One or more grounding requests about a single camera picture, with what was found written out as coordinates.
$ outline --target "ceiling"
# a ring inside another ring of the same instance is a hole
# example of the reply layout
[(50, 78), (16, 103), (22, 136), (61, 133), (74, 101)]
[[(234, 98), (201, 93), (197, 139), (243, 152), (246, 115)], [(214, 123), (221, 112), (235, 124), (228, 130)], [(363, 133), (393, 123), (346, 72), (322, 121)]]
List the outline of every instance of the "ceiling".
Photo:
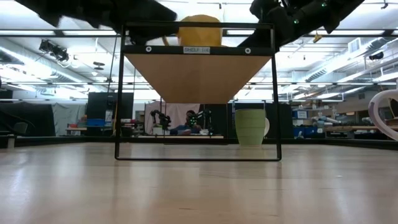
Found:
[[(227, 0), (222, 1), (222, 8), (220, 9), (220, 1), (212, 0), (201, 0), (201, 1), (179, 1), (179, 0), (167, 0), (159, 1), (163, 5), (171, 8), (178, 14), (178, 20), (192, 14), (207, 14), (209, 16), (215, 16), (222, 22), (253, 22), (256, 23), (257, 19), (249, 12), (251, 1), (247, 0)], [(398, 1), (388, 1), (389, 6), (386, 9), (381, 9), (384, 5), (383, 1), (365, 1), (364, 4), (359, 6), (350, 16), (348, 16), (340, 24), (338, 29), (397, 29), (398, 28)], [(45, 29), (73, 29), (73, 30), (94, 30), (87, 22), (79, 21), (64, 17), (60, 21), (58, 27), (53, 27), (46, 23), (44, 20), (39, 18), (37, 14), (30, 9), (20, 5), (15, 1), (0, 1), (0, 30), (1, 29), (30, 29), (30, 30), (45, 30)], [(109, 30), (109, 27), (101, 27), (103, 30)], [(230, 47), (237, 46), (242, 42), (245, 37), (224, 37), (223, 45)], [(327, 65), (332, 62), (336, 56), (341, 55), (342, 52), (347, 51), (348, 43), (353, 41), (354, 37), (324, 37), (316, 44), (313, 43), (312, 37), (302, 37), (296, 40), (294, 43), (283, 46), (280, 52), (276, 55), (277, 60), (277, 71), (279, 82), (305, 82), (303, 79), (305, 76), (323, 65)], [(10, 50), (15, 54), (21, 55), (33, 60), (35, 64), (41, 64), (51, 70), (56, 70), (61, 74), (67, 74), (65, 77), (69, 77), (68, 82), (105, 82), (106, 79), (111, 75), (114, 82), (118, 80), (119, 72), (119, 46), (120, 39), (99, 37), (95, 38), (48, 38), (54, 44), (65, 47), (70, 54), (71, 60), (67, 63), (58, 64), (53, 57), (49, 55), (42, 55), (42, 52), (38, 49), (42, 41), (38, 37), (0, 37), (0, 47)], [(176, 39), (169, 37), (169, 42), (177, 43)], [(149, 44), (162, 45), (161, 40), (153, 40)], [(312, 82), (337, 82), (344, 77), (352, 74), (361, 72), (365, 69), (369, 69), (373, 66), (377, 66), (382, 63), (386, 63), (396, 56), (396, 44), (395, 42), (383, 47), (385, 57), (382, 60), (370, 61), (365, 60), (363, 55), (352, 60), (344, 66), (334, 69), (327, 73), (323, 77), (315, 79)], [(95, 65), (93, 62), (102, 62), (104, 70), (94, 70)], [(0, 74), (4, 82), (7, 78)], [(19, 76), (20, 79), (13, 79), (13, 82), (47, 82), (46, 79), (41, 78), (38, 74), (32, 74), (34, 77)], [(380, 70), (372, 71), (370, 80), (381, 75)], [(364, 77), (369, 77), (369, 73), (366, 73), (353, 81), (364, 81)], [(134, 66), (125, 60), (124, 66), (124, 82), (146, 82), (138, 71), (135, 71)], [(252, 78), (251, 82), (271, 82), (271, 62), (265, 65), (259, 73)], [(6, 86), (6, 88), (16, 90), (19, 85)], [(23, 85), (25, 89), (28, 87), (35, 88), (35, 85)], [(78, 90), (71, 89), (71, 91), (79, 91), (81, 94), (74, 94), (79, 96), (77, 98), (84, 98), (88, 91), (106, 91), (106, 86), (98, 85), (96, 88), (89, 87), (87, 85), (79, 86)], [(117, 86), (111, 86), (111, 91), (114, 91)], [(290, 94), (291, 98), (294, 98), (293, 94), (299, 95), (301, 93), (311, 93), (317, 91), (317, 94), (321, 94), (324, 91), (330, 91), (333, 88), (323, 88), (316, 86), (306, 88), (297, 85), (285, 85), (280, 86), (279, 91), (281, 93)], [(136, 97), (142, 100), (151, 100), (153, 98), (159, 98), (159, 95), (152, 90), (150, 85), (139, 85), (135, 89), (142, 89), (136, 92)], [(272, 96), (272, 87), (269, 85), (263, 86), (245, 86), (245, 89), (241, 90), (237, 94), (239, 99), (247, 100), (270, 100)], [(74, 96), (55, 96), (55, 97), (74, 97)]]

